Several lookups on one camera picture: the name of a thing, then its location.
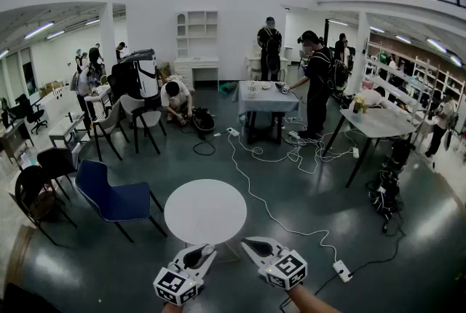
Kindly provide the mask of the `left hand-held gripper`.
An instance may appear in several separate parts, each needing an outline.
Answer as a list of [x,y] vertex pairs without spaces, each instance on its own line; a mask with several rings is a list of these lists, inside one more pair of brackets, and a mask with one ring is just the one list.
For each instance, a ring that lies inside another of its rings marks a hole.
[[167,303],[183,306],[195,298],[217,256],[217,250],[203,257],[201,250],[207,245],[192,245],[181,250],[167,267],[162,267],[153,286],[155,293]]

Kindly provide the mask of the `person's left forearm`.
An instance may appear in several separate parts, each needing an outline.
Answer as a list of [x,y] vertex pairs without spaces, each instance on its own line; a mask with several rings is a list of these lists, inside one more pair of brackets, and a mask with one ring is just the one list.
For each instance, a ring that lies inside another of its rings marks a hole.
[[191,302],[184,306],[164,303],[161,313],[204,313],[205,305],[200,302]]

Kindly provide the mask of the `person's right forearm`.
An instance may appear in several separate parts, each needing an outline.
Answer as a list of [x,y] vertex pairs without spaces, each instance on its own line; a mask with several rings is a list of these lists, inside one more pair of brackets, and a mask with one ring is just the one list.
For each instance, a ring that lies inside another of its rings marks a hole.
[[338,309],[312,295],[301,284],[295,285],[286,293],[301,313],[341,313]]

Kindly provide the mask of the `white round table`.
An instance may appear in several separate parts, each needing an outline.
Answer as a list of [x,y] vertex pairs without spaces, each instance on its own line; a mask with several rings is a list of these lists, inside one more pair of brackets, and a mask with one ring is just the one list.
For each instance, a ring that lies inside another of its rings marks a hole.
[[247,218],[247,205],[232,185],[213,179],[190,181],[167,199],[165,223],[170,232],[187,245],[223,245],[231,251],[228,262],[240,260],[229,245]]

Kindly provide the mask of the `blue chair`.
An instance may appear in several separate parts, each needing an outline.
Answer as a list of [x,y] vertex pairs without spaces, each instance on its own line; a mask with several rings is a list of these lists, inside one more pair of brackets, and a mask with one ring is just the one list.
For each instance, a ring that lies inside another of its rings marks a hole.
[[151,215],[151,204],[161,212],[164,210],[147,182],[112,186],[108,181],[107,165],[85,159],[79,164],[75,184],[99,216],[114,224],[129,242],[133,239],[123,229],[122,222],[148,219],[164,237],[167,236]]

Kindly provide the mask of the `open black bag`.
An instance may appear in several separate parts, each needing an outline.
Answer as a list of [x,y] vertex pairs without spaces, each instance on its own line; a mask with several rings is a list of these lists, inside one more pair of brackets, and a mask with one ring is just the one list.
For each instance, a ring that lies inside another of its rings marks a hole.
[[205,139],[206,135],[212,133],[216,126],[213,116],[206,108],[194,108],[192,110],[191,125],[201,139]]

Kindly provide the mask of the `grey tablecloth table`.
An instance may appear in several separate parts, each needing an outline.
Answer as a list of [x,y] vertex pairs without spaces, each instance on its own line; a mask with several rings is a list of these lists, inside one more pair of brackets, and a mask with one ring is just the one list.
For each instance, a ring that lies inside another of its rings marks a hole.
[[247,84],[254,81],[239,81],[232,101],[238,104],[238,117],[245,117],[247,143],[269,140],[281,144],[283,118],[295,116],[299,111],[300,100],[292,93],[283,93],[276,82],[270,90],[261,90],[257,83],[257,96],[247,96]]

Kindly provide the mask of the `beige chair with black legs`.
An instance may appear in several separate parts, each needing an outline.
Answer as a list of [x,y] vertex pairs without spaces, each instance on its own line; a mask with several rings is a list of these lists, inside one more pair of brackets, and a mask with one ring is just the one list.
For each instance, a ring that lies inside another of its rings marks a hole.
[[147,108],[144,100],[132,98],[127,94],[122,95],[119,101],[128,122],[133,126],[135,152],[139,153],[138,131],[143,130],[144,135],[149,138],[155,151],[160,154],[160,150],[151,134],[151,128],[158,126],[163,135],[167,135],[165,127],[161,122],[162,113]]
[[108,116],[103,119],[96,119],[93,123],[93,132],[94,132],[94,140],[95,146],[98,153],[98,159],[100,162],[103,162],[102,153],[99,144],[99,138],[103,137],[106,139],[107,143],[110,145],[112,151],[115,153],[116,157],[122,161],[122,157],[120,156],[119,152],[115,148],[114,144],[111,141],[111,133],[116,129],[119,128],[120,132],[123,134],[124,139],[127,143],[130,142],[129,138],[127,137],[122,124],[120,122],[120,111],[121,111],[121,100],[118,100],[111,108]]

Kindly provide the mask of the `black bag with logo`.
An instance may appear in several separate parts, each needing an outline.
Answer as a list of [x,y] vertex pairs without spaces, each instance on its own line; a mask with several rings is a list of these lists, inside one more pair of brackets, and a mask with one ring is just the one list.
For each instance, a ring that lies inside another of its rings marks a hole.
[[0,299],[0,313],[62,313],[45,298],[8,283]]

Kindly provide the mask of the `marble table with black legs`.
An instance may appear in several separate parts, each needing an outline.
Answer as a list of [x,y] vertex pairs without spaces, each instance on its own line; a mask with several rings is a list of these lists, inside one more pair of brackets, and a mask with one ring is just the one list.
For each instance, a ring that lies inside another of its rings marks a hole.
[[356,127],[357,130],[366,136],[366,143],[360,152],[356,165],[346,183],[346,188],[351,185],[357,175],[372,140],[380,141],[382,138],[392,138],[401,135],[407,135],[408,139],[411,139],[412,135],[416,131],[416,127],[404,114],[396,113],[388,108],[369,108],[365,113],[361,114],[355,114],[350,109],[341,109],[340,114],[341,118],[339,123],[333,131],[331,139],[327,143],[322,157],[324,157],[330,147],[332,147],[333,142],[338,136],[345,121],[348,121],[353,127]]

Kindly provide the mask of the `white low table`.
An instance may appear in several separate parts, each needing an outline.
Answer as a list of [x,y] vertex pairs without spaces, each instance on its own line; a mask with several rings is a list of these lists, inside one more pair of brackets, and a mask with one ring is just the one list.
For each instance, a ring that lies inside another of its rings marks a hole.
[[64,145],[73,150],[78,143],[90,140],[90,129],[84,124],[84,112],[68,112],[48,133],[53,147]]

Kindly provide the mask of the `white dresser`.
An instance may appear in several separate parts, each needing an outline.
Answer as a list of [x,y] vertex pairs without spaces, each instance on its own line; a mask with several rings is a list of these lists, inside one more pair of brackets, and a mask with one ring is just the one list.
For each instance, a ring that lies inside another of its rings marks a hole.
[[[279,82],[284,82],[287,80],[289,64],[290,61],[287,58],[280,58],[280,71],[278,74]],[[258,45],[255,45],[253,47],[251,55],[247,55],[245,57],[245,66],[247,71],[247,77],[249,80],[261,80],[261,48]]]

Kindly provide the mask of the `white desk with hutch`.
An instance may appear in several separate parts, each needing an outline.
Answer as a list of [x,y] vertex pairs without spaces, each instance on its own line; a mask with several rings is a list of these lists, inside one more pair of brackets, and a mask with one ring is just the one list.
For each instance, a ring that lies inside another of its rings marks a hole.
[[217,11],[179,12],[176,48],[173,68],[187,87],[193,88],[197,82],[220,85]]

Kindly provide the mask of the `cardboard boxes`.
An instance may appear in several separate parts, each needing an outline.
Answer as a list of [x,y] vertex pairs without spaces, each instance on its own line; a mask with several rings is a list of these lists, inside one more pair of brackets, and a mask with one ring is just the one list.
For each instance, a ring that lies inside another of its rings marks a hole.
[[63,87],[62,82],[52,81],[46,83],[43,87],[39,89],[39,97],[43,98],[46,95],[50,94],[53,90],[59,89],[61,87]]

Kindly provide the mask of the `white shelving unit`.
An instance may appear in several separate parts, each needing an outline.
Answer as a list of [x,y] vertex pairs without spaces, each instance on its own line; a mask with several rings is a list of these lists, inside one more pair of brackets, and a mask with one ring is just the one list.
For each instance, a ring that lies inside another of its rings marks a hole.
[[420,140],[433,132],[434,113],[446,90],[454,93],[455,110],[465,98],[466,81],[442,71],[429,60],[409,57],[374,42],[367,46],[363,81],[385,88],[387,97],[416,127],[416,139]]

